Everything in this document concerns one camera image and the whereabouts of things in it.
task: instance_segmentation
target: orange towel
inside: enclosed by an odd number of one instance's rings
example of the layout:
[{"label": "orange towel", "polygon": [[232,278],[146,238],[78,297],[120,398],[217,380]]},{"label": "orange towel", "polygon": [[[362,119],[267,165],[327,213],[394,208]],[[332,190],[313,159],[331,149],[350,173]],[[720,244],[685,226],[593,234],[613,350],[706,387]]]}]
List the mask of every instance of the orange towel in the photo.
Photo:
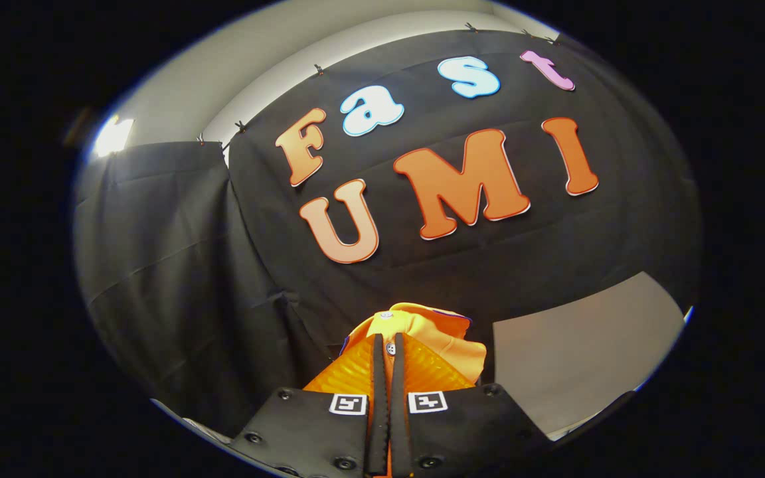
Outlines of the orange towel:
[{"label": "orange towel", "polygon": [[[470,319],[455,312],[417,303],[396,303],[389,311],[377,312],[353,329],[345,341],[341,356],[309,382],[304,390],[367,394],[370,425],[373,419],[371,353],[373,336],[377,333],[382,334],[386,347],[385,372],[389,390],[395,356],[406,357],[406,393],[473,387],[483,372],[486,348],[478,342],[464,340],[470,325]],[[404,334],[404,351],[394,350],[394,336],[397,333]],[[388,474],[375,478],[391,478],[391,444],[388,446]]]}]

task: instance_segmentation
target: light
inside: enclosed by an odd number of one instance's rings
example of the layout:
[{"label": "light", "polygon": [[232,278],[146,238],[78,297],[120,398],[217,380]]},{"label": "light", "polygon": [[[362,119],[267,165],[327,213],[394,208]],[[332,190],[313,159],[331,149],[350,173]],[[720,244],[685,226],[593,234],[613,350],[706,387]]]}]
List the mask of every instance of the light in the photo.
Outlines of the light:
[{"label": "light", "polygon": [[126,146],[128,133],[131,131],[133,119],[127,119],[118,123],[118,115],[114,115],[106,121],[96,138],[94,151],[100,157],[106,157],[112,152],[122,151]]}]

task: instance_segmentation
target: light blue letter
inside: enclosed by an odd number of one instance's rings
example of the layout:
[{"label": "light blue letter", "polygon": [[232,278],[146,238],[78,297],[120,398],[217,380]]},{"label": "light blue letter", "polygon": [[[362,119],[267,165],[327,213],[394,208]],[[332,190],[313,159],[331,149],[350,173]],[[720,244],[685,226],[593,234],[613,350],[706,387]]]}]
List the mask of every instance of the light blue letter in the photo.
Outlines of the light blue letter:
[{"label": "light blue letter", "polygon": [[[359,100],[365,103],[356,106]],[[350,96],[341,104],[341,112],[349,113],[344,118],[344,133],[350,136],[362,136],[370,133],[377,124],[392,124],[403,116],[406,108],[398,105],[391,93],[382,86],[368,86]]]},{"label": "light blue letter", "polygon": [[483,61],[472,56],[449,58],[438,64],[438,73],[455,81],[453,91],[466,98],[495,94],[501,82]]}]

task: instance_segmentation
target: letter m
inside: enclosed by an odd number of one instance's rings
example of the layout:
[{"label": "letter m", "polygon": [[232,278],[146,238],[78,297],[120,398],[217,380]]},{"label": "letter m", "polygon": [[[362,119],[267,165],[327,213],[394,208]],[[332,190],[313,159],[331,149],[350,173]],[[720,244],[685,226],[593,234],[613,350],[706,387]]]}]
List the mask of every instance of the letter m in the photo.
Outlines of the letter m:
[{"label": "letter m", "polygon": [[394,171],[406,175],[415,190],[424,217],[423,239],[438,239],[456,230],[456,220],[444,214],[442,201],[468,226],[477,224],[483,190],[487,203],[483,215],[487,220],[503,220],[531,207],[509,166],[503,148],[506,139],[500,129],[471,133],[465,139],[462,172],[428,148],[416,149],[394,161]]}]

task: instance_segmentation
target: orange letter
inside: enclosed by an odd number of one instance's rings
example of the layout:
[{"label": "orange letter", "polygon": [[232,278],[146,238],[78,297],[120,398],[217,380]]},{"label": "orange letter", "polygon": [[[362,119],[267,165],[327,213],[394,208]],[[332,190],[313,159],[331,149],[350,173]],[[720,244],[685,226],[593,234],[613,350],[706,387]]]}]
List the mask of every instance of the orange letter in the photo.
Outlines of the orange letter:
[{"label": "orange letter", "polygon": [[353,179],[335,190],[335,199],[340,200],[347,205],[350,217],[353,218],[353,224],[359,231],[359,241],[355,244],[345,244],[338,239],[335,228],[332,227],[327,209],[329,201],[325,197],[319,197],[307,202],[303,208],[300,208],[300,217],[309,222],[312,228],[312,234],[321,247],[321,251],[327,254],[328,258],[342,264],[352,264],[371,257],[379,246],[379,234],[377,234],[377,225],[371,218],[371,212],[365,199],[362,197],[362,191],[365,190],[363,179]]},{"label": "orange letter", "polygon": [[394,171],[412,182],[418,206],[424,216],[421,237],[438,239],[456,230],[456,220],[447,217],[444,201],[468,226],[477,223],[480,194],[485,189],[487,220],[497,221],[526,212],[531,200],[521,194],[507,160],[503,142],[507,136],[500,129],[483,129],[465,138],[462,172],[450,166],[427,148],[401,155]]},{"label": "orange letter", "polygon": [[553,136],[559,147],[559,154],[565,161],[565,171],[568,173],[565,190],[571,196],[595,191],[598,187],[598,176],[593,175],[589,169],[589,161],[583,154],[583,147],[577,138],[577,123],[571,118],[551,118],[543,122],[543,130]]},{"label": "orange letter", "polygon": [[[313,108],[276,139],[276,145],[285,152],[288,165],[291,166],[290,181],[293,187],[298,187],[303,181],[306,181],[324,163],[323,158],[319,155],[312,157],[309,153],[309,146],[315,149],[323,147],[324,135],[321,134],[318,127],[311,123],[321,122],[325,119],[327,119],[327,113],[321,108]],[[304,127],[306,128],[306,136],[301,133]]]}]

